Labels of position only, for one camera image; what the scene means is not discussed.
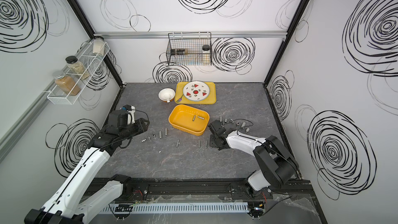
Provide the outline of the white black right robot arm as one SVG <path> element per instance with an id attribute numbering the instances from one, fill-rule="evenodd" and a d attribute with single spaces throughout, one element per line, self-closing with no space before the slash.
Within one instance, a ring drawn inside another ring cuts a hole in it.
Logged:
<path id="1" fill-rule="evenodd" d="M 292 176 L 298 176 L 299 165 L 292 153 L 277 137 L 257 138 L 237 129 L 226 129 L 220 121 L 208 125 L 210 146 L 219 150 L 236 149 L 255 157 L 260 170 L 252 173 L 246 184 L 254 192 L 270 186 L 281 189 Z"/>

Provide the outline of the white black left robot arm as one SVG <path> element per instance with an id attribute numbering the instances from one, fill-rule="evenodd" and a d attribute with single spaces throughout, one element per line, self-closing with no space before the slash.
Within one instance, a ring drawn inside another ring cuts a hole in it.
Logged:
<path id="1" fill-rule="evenodd" d="M 117 149 L 125 148 L 123 141 L 131 142 L 133 137 L 148 130 L 149 117 L 136 119 L 135 112 L 129 106 L 111 112 L 107 125 L 91 139 L 83 157 L 62 186 L 40 209 L 30 210 L 24 223 L 88 224 L 112 201 L 134 195 L 132 179 L 117 174 L 92 196 L 82 200 L 102 166 Z"/>

